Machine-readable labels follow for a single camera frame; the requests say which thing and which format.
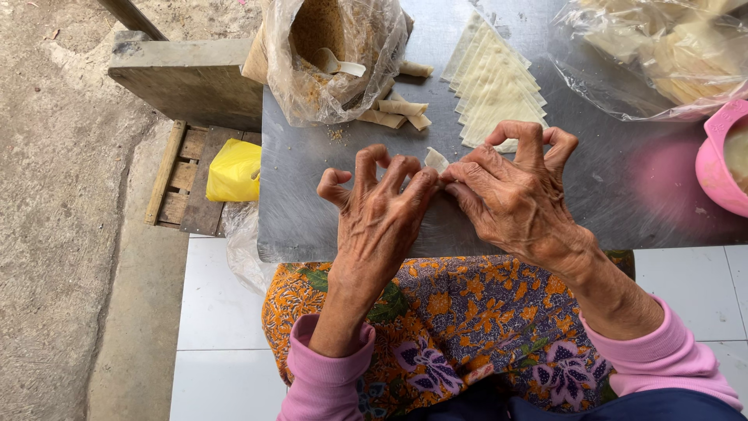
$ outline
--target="white plastic spoon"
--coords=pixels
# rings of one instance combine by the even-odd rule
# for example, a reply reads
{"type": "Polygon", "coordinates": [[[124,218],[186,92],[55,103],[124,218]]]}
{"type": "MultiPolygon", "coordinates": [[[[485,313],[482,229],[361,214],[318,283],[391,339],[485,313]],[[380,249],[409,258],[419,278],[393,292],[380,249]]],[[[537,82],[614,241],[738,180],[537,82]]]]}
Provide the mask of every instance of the white plastic spoon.
{"type": "Polygon", "coordinates": [[[339,61],[335,54],[329,49],[322,47],[314,53],[312,64],[319,67],[319,69],[325,73],[338,73],[344,72],[352,74],[353,76],[362,76],[367,71],[366,66],[359,63],[351,63],[350,61],[339,61]]]}

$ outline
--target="stainless steel table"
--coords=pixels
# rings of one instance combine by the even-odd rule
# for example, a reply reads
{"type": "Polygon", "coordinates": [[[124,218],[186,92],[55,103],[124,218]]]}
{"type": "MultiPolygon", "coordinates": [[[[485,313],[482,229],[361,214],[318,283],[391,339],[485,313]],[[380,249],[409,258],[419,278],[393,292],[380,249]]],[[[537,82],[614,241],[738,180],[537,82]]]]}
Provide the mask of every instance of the stainless steel table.
{"type": "MultiPolygon", "coordinates": [[[[546,120],[580,139],[564,174],[566,198],[577,223],[594,232],[603,249],[713,246],[748,243],[748,218],[729,213],[703,193],[694,160],[705,139],[703,123],[623,123],[569,89],[548,60],[548,23],[565,0],[402,0],[415,19],[405,57],[432,64],[428,79],[396,78],[407,100],[429,103],[433,125],[418,132],[352,121],[337,126],[291,127],[266,87],[263,171],[257,246],[265,261],[330,261],[337,252],[337,209],[316,195],[329,166],[354,170],[356,152],[384,143],[390,154],[423,159],[432,146],[450,162],[472,151],[460,145],[458,98],[440,81],[473,5],[520,53],[548,101],[546,120]],[[328,130],[343,129],[343,143],[328,130]]],[[[439,193],[423,221],[412,257],[497,254],[468,218],[439,193]]]]}

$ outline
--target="pink long-sleeve shirt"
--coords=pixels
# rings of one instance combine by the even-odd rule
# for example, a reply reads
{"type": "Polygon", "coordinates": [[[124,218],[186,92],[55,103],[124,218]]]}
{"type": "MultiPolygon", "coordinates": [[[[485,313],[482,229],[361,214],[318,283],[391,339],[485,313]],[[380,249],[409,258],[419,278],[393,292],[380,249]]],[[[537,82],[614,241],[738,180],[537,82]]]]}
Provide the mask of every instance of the pink long-sleeve shirt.
{"type": "MultiPolygon", "coordinates": [[[[610,386],[618,396],[644,390],[678,387],[706,393],[743,410],[738,394],[720,373],[711,349],[696,342],[693,333],[667,304],[652,295],[665,311],[662,325],[638,339],[616,341],[590,329],[580,319],[598,353],[610,361],[618,374],[610,386]]],[[[374,328],[361,328],[361,349],[350,357],[328,358],[307,345],[319,315],[303,315],[291,330],[288,366],[295,380],[283,400],[278,421],[360,421],[356,380],[369,368],[374,349],[374,328]]]]}

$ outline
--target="floor tile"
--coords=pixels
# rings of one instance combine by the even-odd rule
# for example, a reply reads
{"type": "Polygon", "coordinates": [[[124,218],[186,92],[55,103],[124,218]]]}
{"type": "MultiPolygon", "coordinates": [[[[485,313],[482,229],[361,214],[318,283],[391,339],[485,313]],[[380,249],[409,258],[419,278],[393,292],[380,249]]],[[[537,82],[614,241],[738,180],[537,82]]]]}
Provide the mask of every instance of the floor tile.
{"type": "Polygon", "coordinates": [[[748,416],[748,342],[704,342],[720,361],[720,372],[725,376],[745,407],[748,416]]]}
{"type": "Polygon", "coordinates": [[[727,262],[730,263],[732,282],[738,293],[738,304],[743,313],[743,326],[748,333],[748,246],[725,246],[727,262]]]}
{"type": "Polygon", "coordinates": [[[723,247],[635,250],[637,283],[662,297],[697,341],[746,340],[723,247]]]}
{"type": "Polygon", "coordinates": [[[286,396],[273,353],[178,351],[171,421],[273,421],[286,396]]]}
{"type": "Polygon", "coordinates": [[[225,238],[191,238],[177,350],[269,349],[263,298],[241,286],[226,262],[225,238]]]}

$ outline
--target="pink plastic container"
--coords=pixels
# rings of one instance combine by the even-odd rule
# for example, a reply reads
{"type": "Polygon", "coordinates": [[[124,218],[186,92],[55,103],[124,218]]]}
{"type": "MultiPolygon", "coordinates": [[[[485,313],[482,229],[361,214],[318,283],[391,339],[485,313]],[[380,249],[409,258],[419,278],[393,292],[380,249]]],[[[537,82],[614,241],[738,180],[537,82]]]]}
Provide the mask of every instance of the pink plastic container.
{"type": "Polygon", "coordinates": [[[748,101],[734,100],[704,123],[709,136],[696,155],[696,177],[706,194],[719,206],[748,217],[748,196],[735,183],[725,164],[725,136],[735,122],[748,115],[748,101]]]}

